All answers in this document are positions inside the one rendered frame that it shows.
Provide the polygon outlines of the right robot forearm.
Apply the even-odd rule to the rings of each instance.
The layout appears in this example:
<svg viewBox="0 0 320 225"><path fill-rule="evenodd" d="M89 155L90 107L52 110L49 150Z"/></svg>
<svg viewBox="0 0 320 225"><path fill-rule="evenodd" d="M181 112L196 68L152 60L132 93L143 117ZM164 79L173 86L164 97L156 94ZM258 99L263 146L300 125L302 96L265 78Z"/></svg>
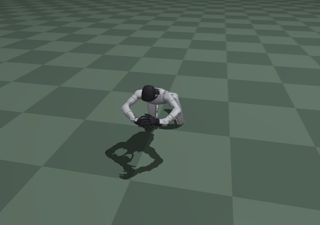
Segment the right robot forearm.
<svg viewBox="0 0 320 225"><path fill-rule="evenodd" d="M129 109L129 106L127 104L122 106L122 110L124 112L124 115L128 117L132 123L137 122L137 120L139 119L138 117L136 117L136 115L133 114L133 112Z"/></svg>

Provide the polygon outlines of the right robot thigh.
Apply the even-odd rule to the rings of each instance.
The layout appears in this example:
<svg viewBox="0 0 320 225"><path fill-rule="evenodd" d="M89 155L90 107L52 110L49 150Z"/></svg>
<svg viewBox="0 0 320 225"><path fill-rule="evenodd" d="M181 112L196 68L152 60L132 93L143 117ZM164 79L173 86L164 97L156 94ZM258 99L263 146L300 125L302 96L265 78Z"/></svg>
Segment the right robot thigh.
<svg viewBox="0 0 320 225"><path fill-rule="evenodd" d="M151 116L153 116L155 119L158 118L158 113L156 113L157 105L156 104L147 103L147 107L148 107L148 113Z"/></svg>

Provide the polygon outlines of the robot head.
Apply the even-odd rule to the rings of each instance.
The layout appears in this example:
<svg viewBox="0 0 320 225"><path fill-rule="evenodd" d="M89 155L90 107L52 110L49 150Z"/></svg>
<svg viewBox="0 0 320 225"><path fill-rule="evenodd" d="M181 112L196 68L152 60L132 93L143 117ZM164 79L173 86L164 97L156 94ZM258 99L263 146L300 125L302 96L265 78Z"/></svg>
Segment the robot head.
<svg viewBox="0 0 320 225"><path fill-rule="evenodd" d="M155 97L155 95L157 95ZM159 89L156 89L152 85L145 85L142 89L141 99L145 102L152 102L158 95L160 95Z"/></svg>

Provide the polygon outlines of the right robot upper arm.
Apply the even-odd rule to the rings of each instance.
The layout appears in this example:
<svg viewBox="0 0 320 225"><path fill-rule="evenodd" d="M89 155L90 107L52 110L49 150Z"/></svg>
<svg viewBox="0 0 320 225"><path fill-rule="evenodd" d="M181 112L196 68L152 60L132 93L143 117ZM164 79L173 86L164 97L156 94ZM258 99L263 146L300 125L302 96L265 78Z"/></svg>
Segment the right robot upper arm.
<svg viewBox="0 0 320 225"><path fill-rule="evenodd" d="M127 101L124 105L128 105L129 109L130 106L134 105L138 100L142 99L142 89L137 90ZM122 109L122 107L121 107ZM122 110L123 111L123 110Z"/></svg>

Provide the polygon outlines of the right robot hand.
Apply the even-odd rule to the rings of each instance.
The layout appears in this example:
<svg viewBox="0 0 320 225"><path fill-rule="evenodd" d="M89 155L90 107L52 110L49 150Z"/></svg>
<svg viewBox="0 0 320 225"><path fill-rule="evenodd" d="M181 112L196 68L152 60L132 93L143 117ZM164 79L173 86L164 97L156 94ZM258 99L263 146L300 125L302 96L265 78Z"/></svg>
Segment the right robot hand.
<svg viewBox="0 0 320 225"><path fill-rule="evenodd" d="M140 125L141 127L143 127L143 128L145 128L148 132L149 132L149 130L146 128L146 127L148 127L150 130L151 130L151 128L148 126L148 125L144 125L143 126L143 124L145 124L145 123L149 123L149 122L143 122L143 123L141 123L142 121L146 121L146 119L145 120L140 120L141 118L138 118L137 119L137 121L135 122L134 121L134 123L136 124L136 125ZM151 124L149 124L152 128L154 128ZM145 127L146 126L146 127ZM155 125L154 125L155 126Z"/></svg>

